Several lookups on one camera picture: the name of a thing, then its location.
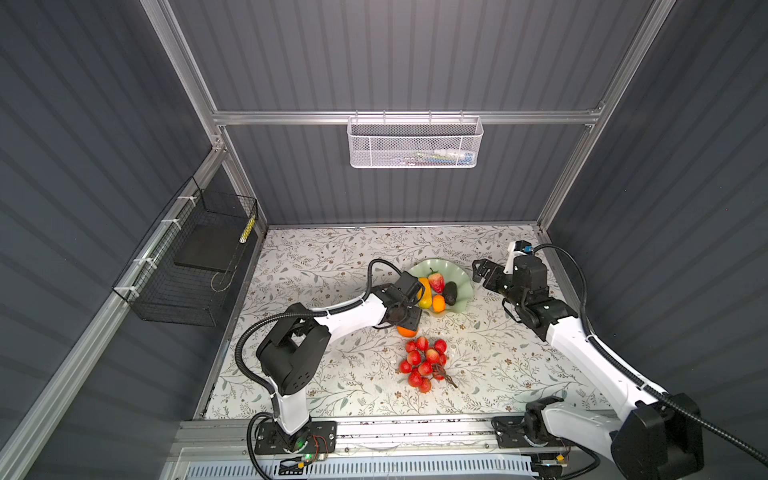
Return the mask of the large fake orange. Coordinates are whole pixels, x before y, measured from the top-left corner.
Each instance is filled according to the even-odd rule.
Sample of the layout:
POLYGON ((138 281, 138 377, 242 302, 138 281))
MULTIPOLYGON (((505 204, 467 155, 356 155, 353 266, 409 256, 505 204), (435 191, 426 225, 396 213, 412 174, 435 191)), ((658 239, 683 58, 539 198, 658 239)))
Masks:
POLYGON ((397 326, 396 329, 397 329, 398 333, 401 336, 405 337, 405 338, 414 338, 414 337, 416 337, 418 335, 418 331, 417 330, 412 330, 410 328, 405 328, 405 327, 397 326))

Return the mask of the yellow fake corn cob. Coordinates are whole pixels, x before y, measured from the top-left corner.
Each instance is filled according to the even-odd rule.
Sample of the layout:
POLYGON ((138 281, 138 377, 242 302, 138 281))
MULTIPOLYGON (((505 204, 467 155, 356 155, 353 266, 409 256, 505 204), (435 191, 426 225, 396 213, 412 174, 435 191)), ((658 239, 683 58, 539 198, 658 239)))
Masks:
POLYGON ((419 290, 418 306, 421 309, 428 310, 432 307, 432 289, 427 278, 420 277, 419 283, 421 285, 419 290))

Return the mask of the small fake orange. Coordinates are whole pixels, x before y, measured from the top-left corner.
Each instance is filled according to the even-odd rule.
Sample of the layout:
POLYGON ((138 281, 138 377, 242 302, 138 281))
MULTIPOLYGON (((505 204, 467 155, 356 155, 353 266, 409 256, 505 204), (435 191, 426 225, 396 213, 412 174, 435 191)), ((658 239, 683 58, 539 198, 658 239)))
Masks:
POLYGON ((446 306, 447 304, 445 298, 442 295, 436 294, 432 297, 431 310, 433 313, 439 314, 444 312, 446 310, 446 306))

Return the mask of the dark fake avocado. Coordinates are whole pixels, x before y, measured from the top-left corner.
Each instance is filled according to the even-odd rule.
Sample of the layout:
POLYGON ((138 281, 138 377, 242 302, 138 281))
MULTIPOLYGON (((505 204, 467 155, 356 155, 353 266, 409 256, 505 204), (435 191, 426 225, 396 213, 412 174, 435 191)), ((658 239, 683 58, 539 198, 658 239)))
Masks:
POLYGON ((458 299, 458 286, 454 281, 446 282, 442 292, 447 306, 454 306, 458 299))

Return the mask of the red fake grape bunch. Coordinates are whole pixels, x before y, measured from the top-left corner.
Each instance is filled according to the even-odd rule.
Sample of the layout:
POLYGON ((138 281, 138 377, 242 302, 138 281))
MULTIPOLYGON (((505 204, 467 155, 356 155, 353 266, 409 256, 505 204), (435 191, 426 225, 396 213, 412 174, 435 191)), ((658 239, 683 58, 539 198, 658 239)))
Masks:
POLYGON ((447 371, 448 343, 442 338, 425 336, 409 339, 404 344, 405 357, 397 370, 407 377, 407 384, 422 394, 429 393, 436 384, 445 383, 455 389, 457 382, 447 371))

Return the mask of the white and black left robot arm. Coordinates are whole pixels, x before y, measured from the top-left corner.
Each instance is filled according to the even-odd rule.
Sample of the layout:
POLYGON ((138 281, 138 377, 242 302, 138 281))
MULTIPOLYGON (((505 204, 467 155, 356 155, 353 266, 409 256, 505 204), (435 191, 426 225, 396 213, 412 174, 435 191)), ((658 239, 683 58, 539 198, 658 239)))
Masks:
POLYGON ((368 285, 360 296, 327 308, 290 306, 278 316, 256 351, 274 412, 286 436, 296 436, 311 422, 307 385, 327 348, 359 330, 396 325, 421 316, 418 302, 426 287, 408 272, 394 283, 368 285))

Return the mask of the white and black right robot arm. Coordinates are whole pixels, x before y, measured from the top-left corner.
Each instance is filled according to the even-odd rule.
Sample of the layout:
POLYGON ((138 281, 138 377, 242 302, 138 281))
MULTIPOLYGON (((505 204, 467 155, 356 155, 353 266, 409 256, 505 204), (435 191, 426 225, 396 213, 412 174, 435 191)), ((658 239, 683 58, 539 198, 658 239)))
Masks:
POLYGON ((608 349, 564 301, 551 296, 547 268, 533 254, 506 265, 472 264, 472 278, 502 297, 509 315, 563 354, 599 390, 613 416, 590 413, 558 396, 527 403, 521 433, 534 446, 566 440, 614 462, 627 479, 680 479, 704 466, 697 405, 642 377, 608 349))

